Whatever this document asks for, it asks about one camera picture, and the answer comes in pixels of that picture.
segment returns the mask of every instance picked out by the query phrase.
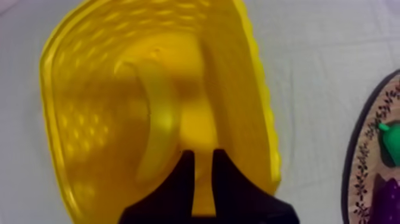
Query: green object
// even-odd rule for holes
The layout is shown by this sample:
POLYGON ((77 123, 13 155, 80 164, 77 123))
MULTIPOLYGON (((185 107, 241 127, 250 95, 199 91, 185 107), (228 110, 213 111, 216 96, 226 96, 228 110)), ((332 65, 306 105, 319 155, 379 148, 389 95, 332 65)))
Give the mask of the green object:
POLYGON ((383 132, 383 144, 389 151, 390 156, 396 166, 400 166, 400 125, 379 124, 379 129, 383 132))

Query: white fabric surface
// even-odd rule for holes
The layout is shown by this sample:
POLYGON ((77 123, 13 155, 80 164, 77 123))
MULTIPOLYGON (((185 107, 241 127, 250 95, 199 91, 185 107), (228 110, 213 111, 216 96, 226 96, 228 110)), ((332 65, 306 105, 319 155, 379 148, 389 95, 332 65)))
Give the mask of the white fabric surface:
POLYGON ((18 0, 0 0, 0 14, 17 3, 17 1, 18 0))
MULTIPOLYGON (((71 223, 48 153, 38 64, 51 30, 79 1, 26 0, 0 15, 1 224, 71 223)), ((400 65, 400 3, 245 2, 280 136, 278 196, 302 223, 342 223, 350 134, 373 88, 400 65)))

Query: purple object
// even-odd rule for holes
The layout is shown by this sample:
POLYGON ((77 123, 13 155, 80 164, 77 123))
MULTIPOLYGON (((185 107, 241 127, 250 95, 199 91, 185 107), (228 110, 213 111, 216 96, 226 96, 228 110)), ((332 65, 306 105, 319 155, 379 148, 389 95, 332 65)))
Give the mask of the purple object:
POLYGON ((369 224, 400 224, 400 186, 395 179, 375 189, 369 224))

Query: floral border pattern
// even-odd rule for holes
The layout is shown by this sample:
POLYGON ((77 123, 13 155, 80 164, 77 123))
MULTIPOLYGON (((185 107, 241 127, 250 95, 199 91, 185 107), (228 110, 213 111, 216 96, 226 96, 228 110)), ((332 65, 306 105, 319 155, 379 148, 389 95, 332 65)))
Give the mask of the floral border pattern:
POLYGON ((366 159, 368 158, 368 154, 370 153, 370 150, 368 149, 368 143, 374 138, 374 136, 379 134, 378 125, 382 121, 385 121, 388 117, 388 114, 392 112, 390 107, 393 105, 394 100, 400 100, 400 78, 395 90, 386 91, 385 95, 385 104, 378 107, 378 111, 375 113, 374 121, 370 122, 367 125, 368 129, 364 133, 368 141, 365 141, 358 145, 358 151, 360 153, 357 155, 357 160, 360 164, 357 166, 357 183, 354 185, 354 187, 357 189, 357 196, 359 198, 358 201, 355 203, 355 206, 357 208, 353 212, 357 214, 360 218, 360 221, 358 222, 359 224, 368 224, 368 221, 370 219, 370 208, 366 207, 364 204, 364 196, 366 193, 368 193, 368 191, 365 189, 365 179, 368 176, 368 166, 366 159))

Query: yellow plastic basket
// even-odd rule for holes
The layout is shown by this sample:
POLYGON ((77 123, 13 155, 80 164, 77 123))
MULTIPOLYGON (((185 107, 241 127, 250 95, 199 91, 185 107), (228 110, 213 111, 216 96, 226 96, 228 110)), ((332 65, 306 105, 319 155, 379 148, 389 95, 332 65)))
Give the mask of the yellow plastic basket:
POLYGON ((191 149, 193 214, 214 214, 213 149, 274 194, 280 159, 240 0, 86 1, 40 62, 49 147, 75 223, 116 223, 191 149))

